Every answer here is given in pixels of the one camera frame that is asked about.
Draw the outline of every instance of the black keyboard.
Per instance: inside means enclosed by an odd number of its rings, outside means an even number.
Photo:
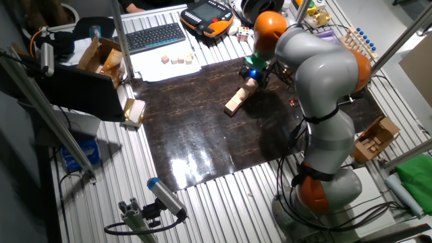
[[[186,37],[179,24],[174,23],[129,33],[126,35],[126,39],[130,54],[136,54],[184,41]],[[112,40],[119,42],[118,37],[113,37]]]

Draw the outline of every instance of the black monitor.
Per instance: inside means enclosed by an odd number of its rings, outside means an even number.
[[[35,58],[20,55],[28,65],[41,68]],[[0,65],[0,90],[17,99],[26,97]],[[56,63],[51,77],[35,78],[49,102],[94,115],[107,122],[124,122],[125,116],[117,91],[108,76]]]

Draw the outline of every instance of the white paper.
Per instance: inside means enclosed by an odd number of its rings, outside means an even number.
[[[137,53],[130,58],[134,71],[140,72],[142,80],[156,82],[167,78],[193,74],[201,70],[201,66],[195,56],[192,64],[186,65],[186,57],[191,52],[193,53],[190,43],[184,40],[179,43]],[[166,64],[162,62],[164,55],[169,57],[169,62]],[[184,57],[184,63],[171,64],[171,58],[177,59],[178,57]]]
[[[62,65],[78,65],[78,62],[80,61],[81,57],[83,56],[84,52],[87,50],[87,48],[92,43],[91,38],[86,38],[82,40],[75,40],[75,51],[70,55],[64,62],[60,63]]]

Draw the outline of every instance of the dark work surface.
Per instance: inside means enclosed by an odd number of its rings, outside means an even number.
[[[238,75],[243,63],[225,61],[196,74],[132,84],[136,99],[146,101],[143,126],[157,175],[172,190],[298,152],[286,150],[286,138],[302,112],[290,105],[297,97],[276,76],[233,118],[223,112],[244,83]],[[356,132],[383,115],[369,93],[340,108],[354,120]]]

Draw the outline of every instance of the cardboard box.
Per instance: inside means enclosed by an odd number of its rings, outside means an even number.
[[[144,119],[145,106],[146,103],[144,101],[128,99],[124,106],[126,121],[121,124],[137,128],[140,127]]]
[[[354,143],[351,155],[363,164],[378,156],[398,138],[400,129],[388,117],[380,117]]]
[[[77,68],[111,77],[114,88],[123,80],[126,71],[120,45],[106,38],[99,42],[97,37],[82,55]]]

